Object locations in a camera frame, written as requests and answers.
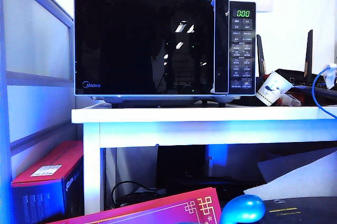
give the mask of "digital display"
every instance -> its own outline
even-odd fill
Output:
[[[234,16],[235,17],[250,17],[251,11],[250,10],[234,10]]]

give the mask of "ethernet cable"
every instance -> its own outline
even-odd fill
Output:
[[[322,70],[320,73],[317,74],[317,76],[315,77],[313,83],[312,83],[312,87],[311,87],[311,95],[312,95],[312,98],[314,100],[314,102],[316,103],[316,105],[322,110],[324,111],[325,113],[327,113],[328,115],[331,115],[333,118],[337,119],[337,116],[330,113],[329,111],[325,110],[319,103],[318,101],[316,100],[316,97],[315,97],[315,84],[318,80],[318,78],[327,70],[330,70],[330,69],[337,69],[337,64],[329,64],[327,65],[327,67]]]

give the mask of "microwave control panel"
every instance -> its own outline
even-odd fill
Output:
[[[255,95],[255,3],[230,2],[229,94]]]

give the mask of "white table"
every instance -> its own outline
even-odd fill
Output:
[[[74,109],[72,122],[84,125],[86,215],[103,210],[103,148],[337,140],[317,107]]]

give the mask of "power cord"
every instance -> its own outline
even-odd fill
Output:
[[[112,201],[112,207],[113,207],[113,208],[116,208],[116,203],[115,203],[115,201],[114,201],[114,191],[115,191],[115,189],[117,188],[117,186],[119,186],[119,185],[121,185],[121,184],[125,184],[125,183],[132,183],[132,184],[138,185],[138,186],[140,186],[140,187],[142,187],[142,188],[144,188],[144,189],[146,189],[146,190],[148,190],[148,191],[158,191],[157,188],[156,188],[156,189],[151,189],[151,188],[148,188],[148,187],[146,187],[146,186],[144,186],[144,185],[141,185],[141,184],[139,184],[139,183],[137,183],[137,182],[130,181],[130,180],[126,180],[126,181],[119,182],[119,183],[117,183],[117,184],[114,186],[114,188],[112,188],[112,190],[111,190],[111,201]]]
[[[315,97],[315,84],[318,80],[318,78],[327,70],[330,70],[332,67],[330,65],[328,65],[324,70],[322,70],[320,73],[317,74],[317,76],[315,77],[313,83],[312,83],[312,87],[311,87],[311,95],[312,95],[312,98],[315,102],[315,104],[322,110],[324,111],[325,113],[327,113],[328,115],[331,115],[333,118],[337,119],[337,116],[330,113],[329,111],[326,111],[319,103],[318,101],[316,100],[316,97]]]

